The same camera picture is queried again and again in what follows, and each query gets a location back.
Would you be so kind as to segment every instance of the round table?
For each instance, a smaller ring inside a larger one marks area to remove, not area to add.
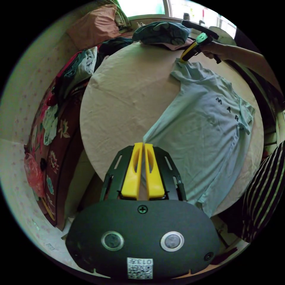
[[[80,110],[80,129],[86,154],[104,180],[117,152],[141,142],[180,91],[180,82],[170,76],[182,51],[169,51],[133,43],[103,61],[91,77]],[[203,54],[199,61],[232,82],[233,89],[256,110],[251,142],[242,171],[215,215],[234,204],[257,171],[263,150],[263,125],[256,99],[245,80],[232,67],[216,64]],[[144,187],[140,199],[145,200]]]

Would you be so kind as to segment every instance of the red plastic bag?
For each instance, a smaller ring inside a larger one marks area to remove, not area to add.
[[[29,153],[25,155],[24,168],[26,171],[29,186],[39,197],[43,198],[45,196],[45,191],[42,171],[33,156]]]

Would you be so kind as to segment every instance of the label sticker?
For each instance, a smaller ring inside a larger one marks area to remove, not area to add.
[[[48,243],[47,246],[50,248],[50,250],[54,250],[54,247],[50,243]]]
[[[153,279],[153,259],[127,258],[129,279]]]

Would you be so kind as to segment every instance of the human hand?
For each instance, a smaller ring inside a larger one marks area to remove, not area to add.
[[[226,45],[222,45],[216,42],[211,42],[208,45],[201,46],[200,50],[203,52],[203,54],[206,57],[210,59],[214,58],[214,54],[216,54],[221,60],[229,59]]]

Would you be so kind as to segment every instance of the striped fabric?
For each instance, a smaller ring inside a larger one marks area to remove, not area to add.
[[[266,226],[285,188],[285,142],[260,165],[243,198],[241,238],[250,243]]]

